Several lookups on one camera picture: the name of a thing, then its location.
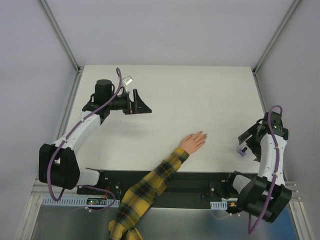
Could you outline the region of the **purple nail polish bottle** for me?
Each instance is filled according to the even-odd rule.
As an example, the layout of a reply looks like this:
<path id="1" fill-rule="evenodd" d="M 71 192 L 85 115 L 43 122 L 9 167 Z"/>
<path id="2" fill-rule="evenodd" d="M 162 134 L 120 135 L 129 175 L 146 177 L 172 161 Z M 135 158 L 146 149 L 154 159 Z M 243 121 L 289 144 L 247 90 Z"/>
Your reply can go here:
<path id="1" fill-rule="evenodd" d="M 247 151 L 247 148 L 244 147 L 244 148 L 239 149 L 237 152 L 243 157 L 246 155 L 246 151 Z"/>

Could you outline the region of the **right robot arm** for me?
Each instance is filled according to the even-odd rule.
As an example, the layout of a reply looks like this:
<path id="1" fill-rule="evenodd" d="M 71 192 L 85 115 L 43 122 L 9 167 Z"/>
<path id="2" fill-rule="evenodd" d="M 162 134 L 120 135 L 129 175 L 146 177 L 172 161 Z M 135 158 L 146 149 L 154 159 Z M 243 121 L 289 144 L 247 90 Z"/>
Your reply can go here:
<path id="1" fill-rule="evenodd" d="M 237 198 L 236 207 L 259 220 L 272 223 L 286 207 L 292 191 L 286 188 L 283 173 L 284 151 L 289 130 L 283 126 L 282 114 L 268 111 L 253 126 L 238 137 L 238 143 L 246 146 L 239 150 L 243 155 L 251 150 L 259 163 L 259 170 L 246 185 L 234 171 L 224 184 L 226 198 Z"/>

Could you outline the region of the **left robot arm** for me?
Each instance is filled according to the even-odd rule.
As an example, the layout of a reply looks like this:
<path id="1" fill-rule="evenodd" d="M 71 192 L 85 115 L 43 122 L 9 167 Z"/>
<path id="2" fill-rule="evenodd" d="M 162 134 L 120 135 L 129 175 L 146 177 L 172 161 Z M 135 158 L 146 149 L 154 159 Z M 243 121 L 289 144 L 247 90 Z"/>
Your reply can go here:
<path id="1" fill-rule="evenodd" d="M 80 148 L 111 111 L 122 111 L 125 115 L 152 113 L 137 89 L 133 89 L 133 100 L 123 84 L 120 89 L 122 94 L 118 94 L 111 80 L 97 80 L 94 93 L 71 130 L 54 143 L 41 146 L 38 166 L 40 182 L 67 190 L 88 185 L 96 195 L 105 191 L 106 183 L 99 178 L 97 170 L 79 167 L 77 153 Z"/>

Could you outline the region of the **yellow plaid sleeve forearm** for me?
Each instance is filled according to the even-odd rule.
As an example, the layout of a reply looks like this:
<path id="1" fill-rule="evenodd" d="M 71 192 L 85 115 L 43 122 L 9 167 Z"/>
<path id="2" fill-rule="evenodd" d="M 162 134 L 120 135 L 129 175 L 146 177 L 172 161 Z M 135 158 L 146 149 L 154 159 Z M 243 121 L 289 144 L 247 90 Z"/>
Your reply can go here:
<path id="1" fill-rule="evenodd" d="M 176 148 L 154 170 L 124 194 L 115 219 L 108 225 L 110 240 L 142 240 L 136 224 L 166 190 L 189 154 Z"/>

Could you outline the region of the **mannequin hand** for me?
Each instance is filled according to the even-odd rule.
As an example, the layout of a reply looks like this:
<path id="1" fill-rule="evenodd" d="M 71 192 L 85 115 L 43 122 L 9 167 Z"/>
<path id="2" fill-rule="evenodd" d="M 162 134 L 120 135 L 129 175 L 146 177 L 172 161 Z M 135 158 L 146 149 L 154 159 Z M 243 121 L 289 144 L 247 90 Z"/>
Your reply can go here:
<path id="1" fill-rule="evenodd" d="M 192 155 L 205 144 L 207 137 L 208 135 L 203 131 L 190 134 L 181 140 L 178 147 Z"/>

